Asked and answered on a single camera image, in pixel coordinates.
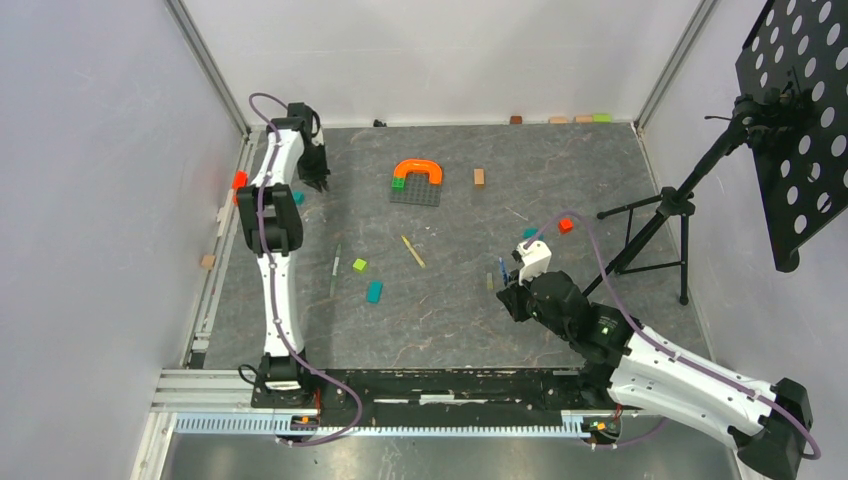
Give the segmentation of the blue pen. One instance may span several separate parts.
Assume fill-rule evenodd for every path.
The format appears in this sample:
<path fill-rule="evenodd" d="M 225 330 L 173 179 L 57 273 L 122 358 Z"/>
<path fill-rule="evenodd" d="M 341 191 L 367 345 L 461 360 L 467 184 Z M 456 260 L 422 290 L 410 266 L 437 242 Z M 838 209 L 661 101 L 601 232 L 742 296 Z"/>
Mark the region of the blue pen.
<path fill-rule="evenodd" d="M 509 284 L 509 272 L 506 268 L 505 261 L 502 257 L 498 258 L 498 265 L 499 265 L 499 270 L 500 270 L 501 278 L 502 278 L 502 281 L 503 281 L 503 285 L 507 286 Z"/>

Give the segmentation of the green highlighter pen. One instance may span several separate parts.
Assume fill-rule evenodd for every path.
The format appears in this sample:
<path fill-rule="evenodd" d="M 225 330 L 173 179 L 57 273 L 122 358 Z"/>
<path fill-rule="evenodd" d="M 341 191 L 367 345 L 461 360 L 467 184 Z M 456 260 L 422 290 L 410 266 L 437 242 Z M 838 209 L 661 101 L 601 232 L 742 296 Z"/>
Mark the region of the green highlighter pen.
<path fill-rule="evenodd" d="M 334 295 L 335 295 L 336 286 L 337 286 L 337 282 L 338 282 L 338 271 L 339 271 L 339 265 L 340 265 L 340 260 L 341 260 L 341 254 L 342 254 L 342 244 L 339 243 L 339 244 L 337 244 L 336 249 L 335 249 L 333 264 L 332 264 L 332 270 L 331 270 L 330 286 L 329 286 L 329 296 L 330 296 L 330 298 L 334 297 Z"/>

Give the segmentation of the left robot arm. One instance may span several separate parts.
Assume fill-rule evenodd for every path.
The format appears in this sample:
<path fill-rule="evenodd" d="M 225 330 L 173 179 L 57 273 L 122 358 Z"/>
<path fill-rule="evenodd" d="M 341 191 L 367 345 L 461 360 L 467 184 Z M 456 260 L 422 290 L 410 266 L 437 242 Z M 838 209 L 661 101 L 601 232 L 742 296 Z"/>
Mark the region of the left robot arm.
<path fill-rule="evenodd" d="M 246 245 L 256 256 L 265 306 L 256 388 L 297 408 L 312 399 L 314 381 L 305 367 L 295 300 L 295 263 L 304 227 L 291 182 L 298 178 L 326 191 L 330 170 L 319 114 L 303 102 L 285 109 L 285 116 L 267 120 L 267 151 L 258 173 L 236 189 L 235 200 Z"/>

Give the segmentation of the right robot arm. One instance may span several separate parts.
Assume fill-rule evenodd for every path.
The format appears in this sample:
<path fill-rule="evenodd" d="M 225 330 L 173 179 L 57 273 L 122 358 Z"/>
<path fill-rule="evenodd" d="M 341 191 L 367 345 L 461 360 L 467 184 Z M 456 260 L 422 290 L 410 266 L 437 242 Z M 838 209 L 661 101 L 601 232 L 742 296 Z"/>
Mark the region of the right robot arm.
<path fill-rule="evenodd" d="M 747 377 L 688 352 L 589 301 L 561 271 L 512 281 L 496 296 L 514 321 L 538 322 L 584 358 L 577 392 L 585 405 L 658 413 L 714 438 L 765 477 L 797 477 L 813 424 L 802 384 Z"/>

